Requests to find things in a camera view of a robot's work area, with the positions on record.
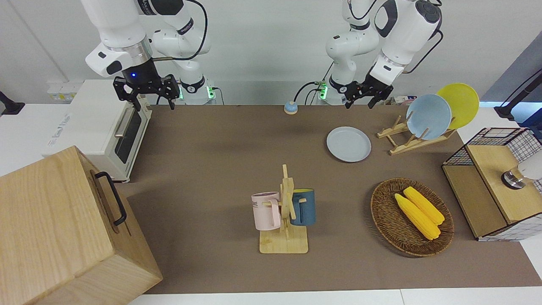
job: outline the wooden cabinet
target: wooden cabinet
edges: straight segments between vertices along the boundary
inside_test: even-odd
[[[97,173],[71,147],[0,177],[0,304],[127,304],[162,280],[128,201]]]
[[[521,240],[542,232],[542,194],[533,184],[514,190],[501,174],[518,165],[506,145],[467,145],[472,165],[443,170],[478,240]]]

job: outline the white wall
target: white wall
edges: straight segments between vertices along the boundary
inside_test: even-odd
[[[523,51],[506,72],[483,96],[484,100],[505,100],[526,79],[542,68],[542,31]],[[542,101],[542,86],[538,86],[523,101]]]
[[[84,61],[99,42],[98,33],[79,1],[1,2],[0,89],[6,94],[47,102],[47,81],[63,75],[70,81],[99,78]],[[300,85],[324,76],[331,63],[326,40],[348,31],[339,0],[201,2],[209,14],[212,42],[201,63],[231,104],[283,104],[292,99]],[[202,25],[198,7],[187,5]],[[460,81],[482,96],[542,29],[540,0],[444,0],[442,10],[444,40],[415,73],[396,80],[394,95],[434,93]],[[150,34],[164,26],[159,17],[142,16],[141,21]],[[21,28],[30,41],[14,35]],[[356,59],[359,81],[376,52]],[[158,67],[161,74],[175,72],[170,62]]]

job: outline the woven basket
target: woven basket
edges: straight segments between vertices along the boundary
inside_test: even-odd
[[[424,195],[444,215],[444,222],[438,226],[441,234],[428,240],[401,211],[394,194],[412,186]],[[410,179],[389,179],[377,186],[371,197],[371,214],[382,236],[394,247],[416,257],[438,254],[444,251],[454,237],[454,221],[450,211],[431,189]]]

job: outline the plate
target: plate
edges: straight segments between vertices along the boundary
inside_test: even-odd
[[[457,129],[470,123],[478,113],[480,98],[478,93],[467,84],[455,82],[442,87],[437,95],[448,102],[451,116],[454,118],[450,123],[450,129]]]
[[[406,117],[411,112],[414,113],[406,125],[412,134],[420,138],[426,128],[429,128],[429,131],[421,138],[423,140],[440,137],[450,125],[450,106],[445,99],[436,94],[426,94],[415,99],[408,107]]]
[[[409,186],[418,190],[444,215],[444,222],[438,226],[441,231],[438,238],[426,239],[397,205],[394,194],[403,193]],[[418,181],[394,178],[379,184],[371,196],[371,214],[382,236],[409,256],[424,257],[441,253],[454,237],[454,221],[448,207],[435,192]]]
[[[361,161],[371,152],[371,141],[354,127],[337,127],[327,135],[327,148],[337,159],[345,162]]]

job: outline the yellow plate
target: yellow plate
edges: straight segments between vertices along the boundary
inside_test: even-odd
[[[450,129],[457,129],[470,123],[478,113],[480,98],[476,91],[467,84],[455,82],[444,86],[437,95],[448,102],[451,109]]]

